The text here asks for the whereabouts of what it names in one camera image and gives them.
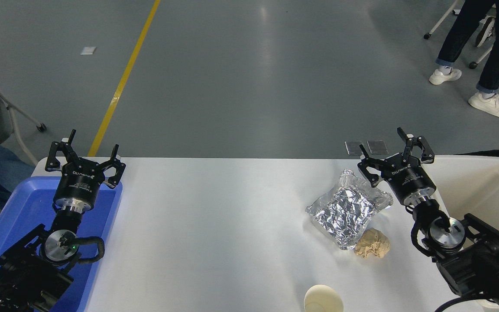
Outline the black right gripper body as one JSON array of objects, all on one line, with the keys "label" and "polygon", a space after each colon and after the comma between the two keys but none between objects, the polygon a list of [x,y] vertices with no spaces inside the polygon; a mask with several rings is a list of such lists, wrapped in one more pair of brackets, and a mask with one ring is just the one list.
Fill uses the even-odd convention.
[{"label": "black right gripper body", "polygon": [[418,205],[430,199],[436,185],[421,166],[419,158],[397,153],[384,159],[380,169],[382,179],[386,180],[390,189],[402,205]]}]

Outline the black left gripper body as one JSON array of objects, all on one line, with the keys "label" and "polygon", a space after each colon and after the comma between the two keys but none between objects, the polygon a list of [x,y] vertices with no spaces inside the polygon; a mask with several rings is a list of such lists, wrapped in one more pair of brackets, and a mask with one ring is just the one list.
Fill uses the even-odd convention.
[{"label": "black left gripper body", "polygon": [[62,168],[62,177],[54,196],[54,204],[63,205],[65,200],[80,200],[85,205],[94,205],[99,188],[104,181],[99,163],[81,159],[80,164],[68,162]]}]

